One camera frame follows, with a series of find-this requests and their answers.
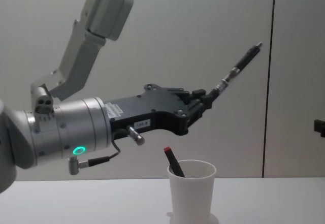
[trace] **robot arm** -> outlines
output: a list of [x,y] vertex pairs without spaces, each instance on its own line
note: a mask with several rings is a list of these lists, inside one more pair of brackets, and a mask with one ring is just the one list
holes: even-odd
[[[114,140],[129,135],[138,145],[140,133],[165,129],[185,135],[188,128],[212,107],[212,103],[259,53],[253,46],[209,93],[199,89],[163,88],[147,84],[143,94],[103,102],[89,98],[53,105],[85,84],[106,38],[115,41],[128,17],[133,0],[87,0],[60,67],[31,86],[32,110],[13,111],[0,101],[0,193],[16,177],[16,166],[28,169],[69,158],[72,175],[80,168],[109,161],[119,152]],[[111,156],[79,162],[77,156],[113,145]]]

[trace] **black object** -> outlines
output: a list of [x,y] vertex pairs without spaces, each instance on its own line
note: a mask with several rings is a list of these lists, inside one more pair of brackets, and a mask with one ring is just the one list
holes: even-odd
[[260,45],[254,45],[252,48],[250,48],[247,53],[240,59],[240,61],[235,65],[235,67],[242,71],[259,53],[259,48]]
[[314,120],[314,131],[320,133],[322,138],[325,138],[325,121]]
[[172,152],[172,149],[168,146],[164,149],[164,152],[167,156],[167,159],[169,161],[173,173],[176,176],[185,177],[181,166],[179,165],[178,161],[176,160],[176,157],[174,156],[174,153]]
[[[222,85],[235,78],[259,53],[262,43],[253,46],[221,81]],[[143,94],[106,102],[112,132],[134,127],[138,133],[164,129],[176,135],[185,135],[188,128],[200,119],[223,90],[215,87],[209,94],[204,89],[192,93],[183,88],[163,88],[156,84],[144,86]]]
[[104,157],[99,157],[99,158],[95,158],[95,159],[89,159],[88,165],[89,165],[89,167],[93,167],[93,166],[99,165],[101,163],[109,162],[109,161],[110,161],[110,157],[104,156]]

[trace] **black pen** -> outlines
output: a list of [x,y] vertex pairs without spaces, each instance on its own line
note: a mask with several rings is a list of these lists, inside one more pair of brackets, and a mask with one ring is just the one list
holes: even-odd
[[169,161],[170,167],[174,174],[179,177],[185,177],[181,166],[179,165],[177,159],[174,156],[174,153],[172,152],[172,149],[168,146],[164,149],[164,152],[167,156],[167,159]]

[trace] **white wall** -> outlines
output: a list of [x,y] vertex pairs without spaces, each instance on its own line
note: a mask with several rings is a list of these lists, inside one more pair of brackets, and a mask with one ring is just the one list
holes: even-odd
[[[29,85],[58,67],[84,1],[0,0],[0,98],[11,108],[29,109]],[[209,90],[252,45],[263,50],[187,136],[148,132],[144,146],[119,140],[119,157],[76,177],[64,159],[18,179],[166,177],[166,145],[179,159],[213,163],[219,177],[261,176],[271,12],[272,0],[135,0],[120,39],[107,42],[71,100],[136,95],[146,83]]]

